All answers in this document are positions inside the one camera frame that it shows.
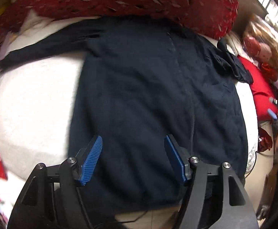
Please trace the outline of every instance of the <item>mattress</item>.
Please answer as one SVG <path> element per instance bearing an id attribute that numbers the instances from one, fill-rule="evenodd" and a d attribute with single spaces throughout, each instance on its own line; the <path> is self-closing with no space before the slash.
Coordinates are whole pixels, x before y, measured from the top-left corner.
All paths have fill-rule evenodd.
<path id="1" fill-rule="evenodd" d="M 52 22 L 19 36 L 8 51 L 33 44 L 82 20 Z M 0 77 L 0 155 L 7 169 L 26 180 L 37 163 L 60 164 L 67 157 L 68 130 L 85 53 L 53 56 Z M 251 169 L 258 147 L 258 122 L 248 84 L 236 82 L 248 140 Z"/>

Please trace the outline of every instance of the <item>silver bolt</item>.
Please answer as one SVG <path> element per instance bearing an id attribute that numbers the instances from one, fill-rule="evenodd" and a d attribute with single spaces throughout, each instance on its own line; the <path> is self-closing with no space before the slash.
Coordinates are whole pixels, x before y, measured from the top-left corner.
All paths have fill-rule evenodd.
<path id="1" fill-rule="evenodd" d="M 223 167 L 226 169 L 229 169 L 231 167 L 231 165 L 230 165 L 230 163 L 225 162 L 225 163 L 223 163 Z"/>
<path id="2" fill-rule="evenodd" d="M 69 158 L 67 159 L 67 162 L 68 162 L 69 164 L 74 164 L 74 163 L 76 162 L 76 158 L 75 158 L 75 157 L 69 157 Z"/>
<path id="3" fill-rule="evenodd" d="M 45 164 L 43 164 L 43 163 L 40 163 L 40 164 L 38 164 L 38 165 L 36 165 L 36 169 L 42 169 L 43 167 L 45 167 Z"/>
<path id="4" fill-rule="evenodd" d="M 200 161 L 200 159 L 198 157 L 191 157 L 190 160 L 193 163 L 198 163 Z"/>

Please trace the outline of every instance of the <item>red pillow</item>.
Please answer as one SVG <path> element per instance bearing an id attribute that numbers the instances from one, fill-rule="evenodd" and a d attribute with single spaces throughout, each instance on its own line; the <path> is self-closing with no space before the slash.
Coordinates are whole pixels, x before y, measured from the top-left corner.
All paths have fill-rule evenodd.
<path id="1" fill-rule="evenodd" d="M 252 77 L 254 82 L 250 84 L 251 92 L 253 93 L 254 103 L 256 106 L 258 121 L 269 121 L 272 118 L 267 113 L 267 109 L 270 108 L 274 113 L 278 115 L 278 108 L 269 102 L 270 97 L 275 97 L 271 86 L 262 76 L 260 70 L 250 61 L 241 56 L 238 59 L 244 65 Z"/>

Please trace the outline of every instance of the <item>beige floor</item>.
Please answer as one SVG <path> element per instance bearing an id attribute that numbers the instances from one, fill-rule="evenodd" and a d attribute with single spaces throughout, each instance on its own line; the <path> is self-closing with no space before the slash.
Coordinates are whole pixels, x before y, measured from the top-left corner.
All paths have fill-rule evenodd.
<path id="1" fill-rule="evenodd" d="M 261 127 L 268 132 L 273 138 L 272 127 L 267 122 L 261 125 Z M 273 155 L 273 148 L 270 151 L 265 151 L 263 154 Z M 245 189 L 256 211 L 265 182 L 265 176 L 271 171 L 273 165 L 272 157 L 265 157 L 257 154 L 257 161 L 253 171 L 246 178 Z M 172 207 L 162 210 L 149 211 L 141 219 L 136 222 L 124 224 L 130 229 L 171 229 L 176 219 L 179 207 Z M 127 213 L 117 215 L 118 221 L 130 221 L 138 218 L 143 212 Z"/>

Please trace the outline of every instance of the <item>pink plush toy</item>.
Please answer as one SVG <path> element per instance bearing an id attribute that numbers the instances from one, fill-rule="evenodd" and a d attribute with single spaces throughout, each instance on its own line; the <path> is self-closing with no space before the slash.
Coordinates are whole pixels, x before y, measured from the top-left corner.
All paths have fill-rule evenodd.
<path id="1" fill-rule="evenodd" d="M 260 63 L 268 63 L 272 57 L 272 51 L 269 45 L 259 43 L 254 37 L 249 35 L 244 37 L 243 44 L 248 55 Z"/>

